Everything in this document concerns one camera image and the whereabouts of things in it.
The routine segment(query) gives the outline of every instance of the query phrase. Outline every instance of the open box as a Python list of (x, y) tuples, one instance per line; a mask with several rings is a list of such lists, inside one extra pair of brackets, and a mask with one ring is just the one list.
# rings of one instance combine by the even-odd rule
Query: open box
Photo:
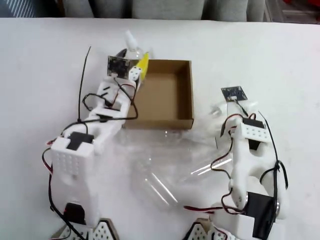
[[(191, 61), (151, 59), (134, 102), (138, 119), (131, 129), (191, 129), (194, 122)], [(128, 117), (135, 116), (131, 106)]]

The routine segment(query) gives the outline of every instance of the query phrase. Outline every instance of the red wire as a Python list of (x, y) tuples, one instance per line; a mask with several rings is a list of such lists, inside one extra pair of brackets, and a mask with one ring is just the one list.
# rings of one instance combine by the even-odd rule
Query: red wire
[(195, 212), (208, 212), (211, 210), (220, 210), (223, 209), (222, 206), (215, 206), (215, 207), (207, 207), (207, 208), (198, 208), (194, 206), (183, 206), (184, 209), (190, 210), (190, 211), (195, 211)]

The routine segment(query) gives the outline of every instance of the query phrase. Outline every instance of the white table surface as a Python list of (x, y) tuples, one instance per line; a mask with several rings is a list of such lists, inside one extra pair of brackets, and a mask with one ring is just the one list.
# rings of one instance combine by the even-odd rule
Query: white table surface
[[(0, 238), (47, 239), (62, 226), (49, 210), (44, 143), (77, 117), (88, 47), (85, 93), (97, 89), (106, 56), (125, 47), (127, 29), (157, 59), (192, 61), (196, 118), (223, 99), (221, 87), (241, 85), (259, 101), (289, 177), (286, 239), (319, 239), (319, 25), (67, 18), (0, 19)], [(128, 164), (104, 165), (103, 217), (123, 240), (181, 239), (197, 214), (141, 204)], [(226, 187), (212, 181), (200, 206)]]

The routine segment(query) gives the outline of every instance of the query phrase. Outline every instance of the perforated white part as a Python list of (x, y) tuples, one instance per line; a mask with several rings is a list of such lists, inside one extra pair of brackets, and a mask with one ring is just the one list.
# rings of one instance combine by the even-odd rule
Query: perforated white part
[(206, 240), (207, 233), (200, 223), (194, 225), (188, 240)]
[[(80, 226), (80, 225), (73, 225), (75, 227), (75, 229), (84, 237), (86, 238), (87, 235), (90, 236), (90, 233), (92, 232), (92, 230), (90, 228), (87, 228), (85, 226)], [(60, 234), (59, 238), (66, 238), (70, 233), (70, 229), (69, 227), (65, 227), (64, 230), (62, 231), (62, 233)], [(66, 240), (81, 240), (81, 238), (79, 238), (77, 236), (77, 234), (75, 234), (72, 230), (71, 233), (69, 235), (68, 238), (66, 238)]]
[[(106, 222), (99, 222), (96, 229), (93, 231), (92, 228), (88, 228), (84, 225), (74, 224), (75, 229), (86, 238), (88, 235), (88, 240), (115, 240), (111, 234)], [(66, 238), (69, 235), (70, 229), (66, 226), (59, 238)], [(71, 231), (71, 234), (66, 240), (80, 240), (80, 238)]]
[(241, 134), (246, 139), (252, 139), (263, 143), (271, 143), (271, 137), (267, 129), (256, 126), (245, 125), (243, 122), (240, 125)]
[(100, 222), (92, 234), (92, 240), (115, 240), (106, 222)]
[(56, 157), (55, 168), (59, 168), (67, 174), (76, 176), (79, 174), (79, 158), (77, 156), (59, 152), (54, 154)]
[(140, 77), (141, 71), (142, 69), (140, 67), (134, 66), (129, 72), (129, 79), (131, 81), (136, 81)]

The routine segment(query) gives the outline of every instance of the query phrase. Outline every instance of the clear plastic bottle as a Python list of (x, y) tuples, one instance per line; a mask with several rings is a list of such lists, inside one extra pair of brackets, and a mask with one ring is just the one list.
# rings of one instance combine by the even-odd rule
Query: clear plastic bottle
[(128, 30), (125, 32), (125, 43), (127, 46), (127, 52), (125, 55), (126, 59), (129, 60), (140, 60), (144, 56), (144, 51), (138, 47), (137, 40)]

